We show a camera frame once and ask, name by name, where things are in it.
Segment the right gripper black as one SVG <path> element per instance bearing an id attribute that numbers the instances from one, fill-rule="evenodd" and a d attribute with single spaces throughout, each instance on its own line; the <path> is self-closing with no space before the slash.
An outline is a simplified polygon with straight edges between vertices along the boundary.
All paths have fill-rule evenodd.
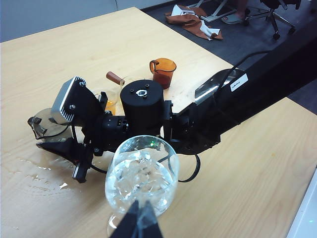
<path id="1" fill-rule="evenodd" d="M 86 181 L 88 169 L 94 156 L 101 156 L 104 151 L 114 152 L 119 144 L 127 138 L 128 122 L 125 116 L 115 116 L 112 110 L 116 108 L 122 87 L 116 86 L 101 90 L 97 98 L 86 87 L 79 87 L 74 99 L 78 102 L 74 110 L 72 131 L 81 128 L 84 140 L 79 143 L 74 136 L 64 142 L 39 142 L 40 149 L 56 154 L 75 164 L 73 178 L 79 183 Z"/>

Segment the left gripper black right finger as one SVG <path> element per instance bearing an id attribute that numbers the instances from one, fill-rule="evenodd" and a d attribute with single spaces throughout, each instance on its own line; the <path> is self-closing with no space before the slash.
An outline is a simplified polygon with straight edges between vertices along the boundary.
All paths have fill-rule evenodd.
<path id="1" fill-rule="evenodd" d="M 142 237 L 143 238 L 162 238 L 163 235 L 159 228 L 157 217 L 150 201 L 146 201 L 142 209 Z"/>

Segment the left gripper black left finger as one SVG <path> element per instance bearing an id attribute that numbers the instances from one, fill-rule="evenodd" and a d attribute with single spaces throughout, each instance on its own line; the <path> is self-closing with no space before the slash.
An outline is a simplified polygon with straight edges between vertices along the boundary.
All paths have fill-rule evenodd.
<path id="1" fill-rule="evenodd" d="M 137 220 L 139 202 L 135 200 L 124 215 L 119 225 L 111 234 L 111 238 L 136 238 L 138 236 Z"/>

